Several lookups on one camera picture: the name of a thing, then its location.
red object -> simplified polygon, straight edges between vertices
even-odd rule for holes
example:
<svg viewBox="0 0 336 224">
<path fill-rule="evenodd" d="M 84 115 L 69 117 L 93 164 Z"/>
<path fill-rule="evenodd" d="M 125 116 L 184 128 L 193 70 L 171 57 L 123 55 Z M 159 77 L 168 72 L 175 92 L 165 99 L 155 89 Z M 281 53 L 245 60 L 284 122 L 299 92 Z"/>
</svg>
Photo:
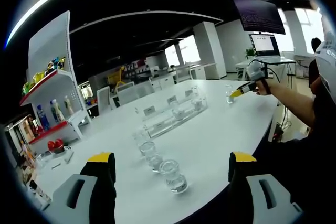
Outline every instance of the red object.
<svg viewBox="0 0 336 224">
<path fill-rule="evenodd" d="M 51 133 L 60 130 L 61 128 L 65 127 L 68 125 L 67 121 L 63 121 L 59 124 L 57 124 L 56 126 L 52 127 L 51 129 L 49 129 L 48 131 L 45 131 L 43 133 L 40 134 L 40 136 L 37 136 L 36 138 L 34 138 L 33 140 L 31 140 L 29 143 L 30 144 L 34 144 L 37 141 L 39 141 L 40 139 L 44 138 L 47 135 L 50 135 Z"/>
<path fill-rule="evenodd" d="M 37 126 L 37 134 L 41 134 L 43 132 L 43 128 L 41 126 Z"/>
<path fill-rule="evenodd" d="M 48 149 L 50 151 L 52 151 L 53 149 L 55 149 L 55 147 L 56 147 L 56 145 L 55 145 L 55 143 L 53 141 L 49 141 L 48 142 Z"/>
<path fill-rule="evenodd" d="M 55 148 L 59 148 L 63 145 L 63 141 L 61 139 L 56 139 Z"/>
</svg>

person's hand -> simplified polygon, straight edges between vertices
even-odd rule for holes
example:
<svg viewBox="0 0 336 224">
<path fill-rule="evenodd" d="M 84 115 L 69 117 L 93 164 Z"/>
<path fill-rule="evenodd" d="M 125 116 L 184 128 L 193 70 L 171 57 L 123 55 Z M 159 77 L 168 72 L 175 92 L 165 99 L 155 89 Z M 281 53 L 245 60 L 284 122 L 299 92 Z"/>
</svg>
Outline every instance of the person's hand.
<svg viewBox="0 0 336 224">
<path fill-rule="evenodd" d="M 276 85 L 276 83 L 273 80 L 266 79 L 265 80 L 269 86 L 269 89 L 272 93 L 272 88 Z M 257 89 L 255 89 L 253 92 L 256 92 L 258 95 L 268 95 L 266 88 L 264 87 L 262 81 L 257 81 Z"/>
</svg>

display rack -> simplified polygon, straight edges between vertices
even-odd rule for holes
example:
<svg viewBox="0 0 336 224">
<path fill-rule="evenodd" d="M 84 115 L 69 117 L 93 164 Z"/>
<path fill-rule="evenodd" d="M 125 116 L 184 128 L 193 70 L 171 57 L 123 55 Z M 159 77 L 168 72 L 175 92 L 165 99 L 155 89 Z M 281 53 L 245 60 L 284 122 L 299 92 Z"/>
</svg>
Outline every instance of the display rack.
<svg viewBox="0 0 336 224">
<path fill-rule="evenodd" d="M 65 64 L 62 70 L 57 69 L 46 75 L 35 84 L 31 90 L 21 99 L 20 105 L 31 104 L 35 117 L 41 125 L 37 106 L 41 105 L 50 124 L 50 129 L 41 133 L 29 144 L 36 153 L 47 151 L 48 141 L 57 138 L 64 142 L 70 142 L 76 138 L 81 139 L 82 132 L 79 128 L 81 122 L 90 123 L 90 116 L 85 109 L 82 96 L 76 81 L 72 65 L 70 42 L 69 42 L 70 12 L 67 11 L 53 19 L 29 41 L 27 80 L 30 81 L 34 74 L 45 71 L 48 63 L 54 58 L 65 57 Z M 75 112 L 69 113 L 64 104 L 64 97 L 67 96 Z M 51 112 L 50 101 L 56 99 L 60 109 L 65 116 L 63 122 L 55 122 Z"/>
</svg>

monitor screen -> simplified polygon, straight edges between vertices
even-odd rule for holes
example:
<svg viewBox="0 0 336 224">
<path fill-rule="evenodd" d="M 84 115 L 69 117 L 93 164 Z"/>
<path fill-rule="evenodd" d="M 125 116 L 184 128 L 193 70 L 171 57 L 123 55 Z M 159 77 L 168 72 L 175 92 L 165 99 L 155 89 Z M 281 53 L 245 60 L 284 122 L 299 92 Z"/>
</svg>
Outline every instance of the monitor screen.
<svg viewBox="0 0 336 224">
<path fill-rule="evenodd" d="M 277 6 L 262 0 L 233 0 L 244 31 L 286 34 Z"/>
<path fill-rule="evenodd" d="M 274 35 L 250 34 L 256 56 L 280 56 Z"/>
</svg>

window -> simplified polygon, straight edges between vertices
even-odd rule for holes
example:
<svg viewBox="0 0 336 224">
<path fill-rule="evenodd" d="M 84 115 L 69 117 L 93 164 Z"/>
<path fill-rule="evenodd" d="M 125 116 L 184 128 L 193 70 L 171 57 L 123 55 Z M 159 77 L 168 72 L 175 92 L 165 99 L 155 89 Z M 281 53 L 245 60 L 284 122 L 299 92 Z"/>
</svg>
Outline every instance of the window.
<svg viewBox="0 0 336 224">
<path fill-rule="evenodd" d="M 283 13 L 283 10 L 278 9 L 280 18 L 282 20 L 285 33 L 286 34 L 274 34 L 275 40 L 277 41 L 278 48 L 280 52 L 294 52 L 294 44 L 292 40 L 292 35 L 290 34 L 290 29 L 287 24 L 286 16 Z"/>
<path fill-rule="evenodd" d="M 195 62 L 201 60 L 193 35 L 181 40 L 179 46 L 185 64 L 187 62 Z"/>
<path fill-rule="evenodd" d="M 178 61 L 178 57 L 177 57 L 177 53 L 176 53 L 176 49 L 175 46 L 172 45 L 170 47 L 167 47 L 164 51 L 166 53 L 166 57 L 167 57 L 167 62 L 168 65 L 174 65 L 174 66 L 178 66 L 180 65 L 180 62 Z"/>
<path fill-rule="evenodd" d="M 311 47 L 311 40 L 316 37 L 322 41 L 324 39 L 321 20 L 322 16 L 316 10 L 310 9 L 295 8 L 295 12 L 298 15 L 301 24 L 307 52 L 313 54 L 314 51 Z"/>
</svg>

